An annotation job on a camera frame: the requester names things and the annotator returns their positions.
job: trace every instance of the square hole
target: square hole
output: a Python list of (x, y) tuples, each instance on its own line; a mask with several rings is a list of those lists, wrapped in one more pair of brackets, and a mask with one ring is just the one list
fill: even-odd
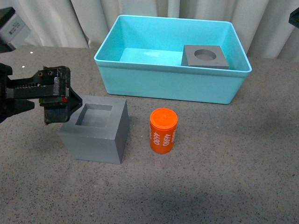
[(111, 114), (111, 105), (85, 104), (76, 125), (105, 128)]

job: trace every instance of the turquoise plastic bin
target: turquoise plastic bin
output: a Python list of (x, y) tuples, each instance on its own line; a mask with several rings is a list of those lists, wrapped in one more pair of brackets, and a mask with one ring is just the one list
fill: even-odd
[[(228, 70), (181, 66), (219, 45)], [(252, 68), (230, 22), (120, 15), (94, 56), (109, 94), (229, 104)]]

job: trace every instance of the round hole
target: round hole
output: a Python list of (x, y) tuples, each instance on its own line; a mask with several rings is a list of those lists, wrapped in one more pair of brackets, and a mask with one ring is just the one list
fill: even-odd
[(194, 52), (194, 55), (198, 59), (204, 60), (204, 61), (211, 61), (216, 58), (216, 54), (214, 52), (212, 52), (210, 50), (206, 50), (206, 49), (199, 49)]

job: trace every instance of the gray cube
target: gray cube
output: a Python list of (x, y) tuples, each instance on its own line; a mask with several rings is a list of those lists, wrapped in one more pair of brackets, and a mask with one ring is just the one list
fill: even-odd
[(182, 66), (228, 69), (228, 62), (220, 48), (213, 45), (185, 45)]
[(80, 96), (83, 106), (58, 135), (78, 160), (121, 164), (129, 130), (123, 98)]

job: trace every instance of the orange lid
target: orange lid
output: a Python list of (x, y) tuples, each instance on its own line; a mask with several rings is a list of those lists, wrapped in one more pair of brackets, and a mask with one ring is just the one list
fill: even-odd
[(158, 108), (151, 113), (149, 120), (155, 128), (167, 130), (178, 123), (178, 116), (171, 109)]

